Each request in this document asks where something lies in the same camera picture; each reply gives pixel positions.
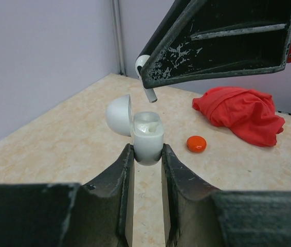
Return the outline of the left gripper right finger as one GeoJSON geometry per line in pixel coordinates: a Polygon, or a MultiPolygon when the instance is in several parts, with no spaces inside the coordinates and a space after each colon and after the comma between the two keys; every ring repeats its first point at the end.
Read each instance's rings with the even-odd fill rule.
{"type": "Polygon", "coordinates": [[[291,191],[220,190],[161,157],[166,246],[291,246],[291,191]]]}

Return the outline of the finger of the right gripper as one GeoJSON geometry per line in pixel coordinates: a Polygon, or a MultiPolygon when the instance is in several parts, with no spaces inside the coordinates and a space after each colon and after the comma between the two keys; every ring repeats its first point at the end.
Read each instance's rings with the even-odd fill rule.
{"type": "Polygon", "coordinates": [[[291,1],[175,1],[142,50],[152,88],[276,73],[291,44],[291,1]]]}

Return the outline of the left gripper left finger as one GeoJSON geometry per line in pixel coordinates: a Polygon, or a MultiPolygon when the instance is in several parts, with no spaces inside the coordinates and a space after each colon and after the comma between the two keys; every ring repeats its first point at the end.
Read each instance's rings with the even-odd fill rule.
{"type": "Polygon", "coordinates": [[[85,184],[0,184],[0,246],[131,246],[134,150],[85,184]]]}

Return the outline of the orange earbud charging case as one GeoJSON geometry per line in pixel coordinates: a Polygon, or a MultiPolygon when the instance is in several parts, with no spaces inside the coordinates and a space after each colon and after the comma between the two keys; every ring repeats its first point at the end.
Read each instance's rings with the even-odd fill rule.
{"type": "Polygon", "coordinates": [[[190,152],[201,153],[207,147],[206,140],[201,136],[190,136],[186,141],[186,146],[190,152]]]}

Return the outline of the white earbud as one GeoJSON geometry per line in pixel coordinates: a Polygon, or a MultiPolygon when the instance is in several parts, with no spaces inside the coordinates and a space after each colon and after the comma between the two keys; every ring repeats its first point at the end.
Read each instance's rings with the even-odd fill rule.
{"type": "Polygon", "coordinates": [[[150,103],[155,103],[157,101],[157,96],[155,94],[154,89],[148,84],[148,76],[147,72],[147,61],[149,59],[149,55],[139,55],[135,62],[135,72],[137,74],[138,79],[141,81],[146,97],[150,103]]]}

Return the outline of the white earbud charging case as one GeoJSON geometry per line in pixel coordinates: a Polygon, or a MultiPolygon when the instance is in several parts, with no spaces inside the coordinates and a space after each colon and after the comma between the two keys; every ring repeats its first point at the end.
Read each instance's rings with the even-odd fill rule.
{"type": "Polygon", "coordinates": [[[161,159],[164,129],[155,112],[132,113],[130,95],[114,99],[105,111],[106,123],[115,133],[132,138],[134,157],[143,166],[153,166],[161,159]]]}

